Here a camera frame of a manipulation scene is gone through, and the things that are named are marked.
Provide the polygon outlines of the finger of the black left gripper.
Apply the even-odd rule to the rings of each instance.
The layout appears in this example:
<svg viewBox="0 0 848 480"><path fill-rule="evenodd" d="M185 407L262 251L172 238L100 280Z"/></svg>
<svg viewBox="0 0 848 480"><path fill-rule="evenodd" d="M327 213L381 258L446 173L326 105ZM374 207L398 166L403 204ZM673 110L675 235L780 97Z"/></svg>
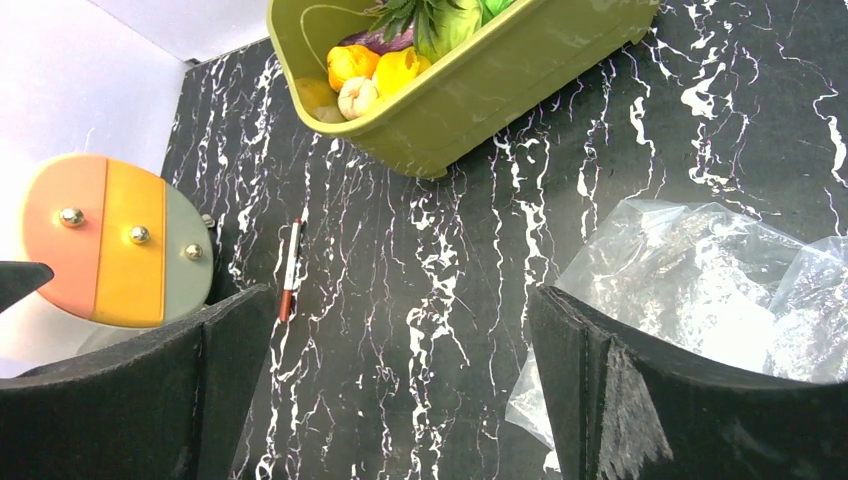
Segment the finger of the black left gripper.
<svg viewBox="0 0 848 480"><path fill-rule="evenodd" d="M0 312L3 313L53 278L53 270L44 263L2 261L0 271Z"/></svg>

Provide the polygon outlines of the green toy cabbage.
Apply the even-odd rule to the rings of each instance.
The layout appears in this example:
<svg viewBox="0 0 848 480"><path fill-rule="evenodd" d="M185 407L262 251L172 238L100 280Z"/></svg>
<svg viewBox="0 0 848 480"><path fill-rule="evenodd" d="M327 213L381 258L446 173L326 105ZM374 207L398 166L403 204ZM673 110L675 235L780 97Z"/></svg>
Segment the green toy cabbage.
<svg viewBox="0 0 848 480"><path fill-rule="evenodd" d="M483 7L478 0L455 1L460 9L444 3L434 13L430 39L419 40L418 52L431 63L443 58L472 37L483 24Z"/></svg>

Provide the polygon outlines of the clear zip top bag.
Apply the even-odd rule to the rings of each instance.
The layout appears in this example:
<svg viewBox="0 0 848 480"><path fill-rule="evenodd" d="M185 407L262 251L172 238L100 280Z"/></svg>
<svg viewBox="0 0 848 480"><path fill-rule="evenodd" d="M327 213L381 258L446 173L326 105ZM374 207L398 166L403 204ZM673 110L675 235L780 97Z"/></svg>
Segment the clear zip top bag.
<svg viewBox="0 0 848 480"><path fill-rule="evenodd" d="M624 200L550 286L707 359L847 387L843 236L806 244L715 203ZM533 341L506 417L563 476Z"/></svg>

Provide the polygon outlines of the toy pineapple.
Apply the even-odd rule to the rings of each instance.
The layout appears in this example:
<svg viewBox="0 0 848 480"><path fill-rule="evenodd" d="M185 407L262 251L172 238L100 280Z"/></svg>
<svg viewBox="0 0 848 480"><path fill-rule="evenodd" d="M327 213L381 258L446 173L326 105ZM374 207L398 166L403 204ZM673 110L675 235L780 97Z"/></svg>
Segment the toy pineapple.
<svg viewBox="0 0 848 480"><path fill-rule="evenodd" d="M417 40L433 46L438 38L437 15L463 10L464 7L453 0L387 0L378 1L363 13L373 19L369 30L380 31L386 41L412 29Z"/></svg>

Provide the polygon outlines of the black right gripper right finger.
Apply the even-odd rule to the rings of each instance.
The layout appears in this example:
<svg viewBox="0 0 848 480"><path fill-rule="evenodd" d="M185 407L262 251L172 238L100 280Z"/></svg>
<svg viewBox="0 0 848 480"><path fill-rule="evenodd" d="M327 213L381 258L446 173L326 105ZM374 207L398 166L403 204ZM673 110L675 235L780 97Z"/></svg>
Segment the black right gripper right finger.
<svg viewBox="0 0 848 480"><path fill-rule="evenodd" d="M847 387L731 367L552 286L528 303L567 479L843 479Z"/></svg>

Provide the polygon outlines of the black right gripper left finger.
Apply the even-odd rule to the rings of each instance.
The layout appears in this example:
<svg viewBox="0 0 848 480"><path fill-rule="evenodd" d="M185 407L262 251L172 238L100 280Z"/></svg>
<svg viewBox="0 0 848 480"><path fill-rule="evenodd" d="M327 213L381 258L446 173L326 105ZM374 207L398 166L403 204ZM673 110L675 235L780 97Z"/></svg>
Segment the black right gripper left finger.
<svg viewBox="0 0 848 480"><path fill-rule="evenodd" d="M5 479L225 479L277 320L259 285L1 383Z"/></svg>

